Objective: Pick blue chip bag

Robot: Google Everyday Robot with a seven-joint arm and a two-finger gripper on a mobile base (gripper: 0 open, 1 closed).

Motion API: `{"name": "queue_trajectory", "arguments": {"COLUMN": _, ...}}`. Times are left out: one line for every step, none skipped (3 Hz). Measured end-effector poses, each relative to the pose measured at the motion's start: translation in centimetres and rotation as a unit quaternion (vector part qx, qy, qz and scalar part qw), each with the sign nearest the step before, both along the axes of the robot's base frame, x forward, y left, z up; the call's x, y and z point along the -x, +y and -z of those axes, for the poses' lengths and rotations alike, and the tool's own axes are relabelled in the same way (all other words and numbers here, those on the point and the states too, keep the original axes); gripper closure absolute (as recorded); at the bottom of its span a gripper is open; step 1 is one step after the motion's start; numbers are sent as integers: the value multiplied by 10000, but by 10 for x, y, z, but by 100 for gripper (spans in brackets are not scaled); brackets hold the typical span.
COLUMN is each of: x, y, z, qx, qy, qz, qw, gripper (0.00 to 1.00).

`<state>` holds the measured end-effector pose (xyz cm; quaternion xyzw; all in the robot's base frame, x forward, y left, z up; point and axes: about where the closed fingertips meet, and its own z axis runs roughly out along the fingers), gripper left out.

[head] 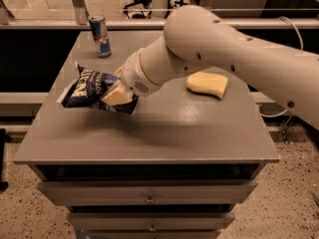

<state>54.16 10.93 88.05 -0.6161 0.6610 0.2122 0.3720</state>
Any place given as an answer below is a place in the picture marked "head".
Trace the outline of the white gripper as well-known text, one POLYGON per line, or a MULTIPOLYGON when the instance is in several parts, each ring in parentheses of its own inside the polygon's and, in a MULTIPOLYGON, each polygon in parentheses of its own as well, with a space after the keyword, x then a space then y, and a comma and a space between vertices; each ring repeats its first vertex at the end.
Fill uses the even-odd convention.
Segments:
POLYGON ((101 96, 101 101, 109 106, 128 104, 133 100, 133 95, 146 97, 157 92, 161 85, 153 83, 146 75, 142 66, 143 49, 130 55, 114 75, 121 79, 121 83, 112 85, 101 96))

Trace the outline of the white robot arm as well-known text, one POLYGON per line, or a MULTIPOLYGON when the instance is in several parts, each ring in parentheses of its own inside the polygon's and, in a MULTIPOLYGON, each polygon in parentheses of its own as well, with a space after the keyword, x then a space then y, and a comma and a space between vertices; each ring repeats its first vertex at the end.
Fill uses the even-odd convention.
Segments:
POLYGON ((162 36, 127 58, 102 101, 127 104, 207 66, 228 71, 319 128, 318 55, 242 34, 193 5, 172 12, 162 36))

